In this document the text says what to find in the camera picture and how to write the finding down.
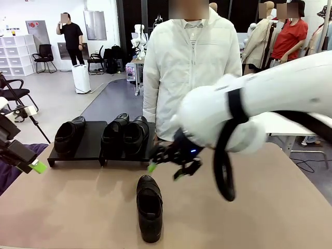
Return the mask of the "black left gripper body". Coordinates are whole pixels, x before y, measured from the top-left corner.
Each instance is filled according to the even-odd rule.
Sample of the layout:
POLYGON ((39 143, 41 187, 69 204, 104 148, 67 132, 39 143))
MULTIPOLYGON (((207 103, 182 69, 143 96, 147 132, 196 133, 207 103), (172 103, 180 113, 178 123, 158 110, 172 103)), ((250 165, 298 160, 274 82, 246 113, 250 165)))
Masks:
POLYGON ((15 140, 20 129, 1 114, 1 159, 12 167, 29 173, 36 166, 36 154, 15 140))

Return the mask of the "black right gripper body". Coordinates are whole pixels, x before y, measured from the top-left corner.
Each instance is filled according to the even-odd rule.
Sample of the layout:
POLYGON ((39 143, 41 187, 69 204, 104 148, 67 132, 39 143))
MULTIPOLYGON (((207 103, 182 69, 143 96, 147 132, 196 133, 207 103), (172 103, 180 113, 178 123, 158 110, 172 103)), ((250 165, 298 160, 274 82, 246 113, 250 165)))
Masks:
POLYGON ((174 142, 166 149, 166 154, 170 162, 184 165, 192 162, 204 147, 193 143, 183 131, 176 131, 174 142))

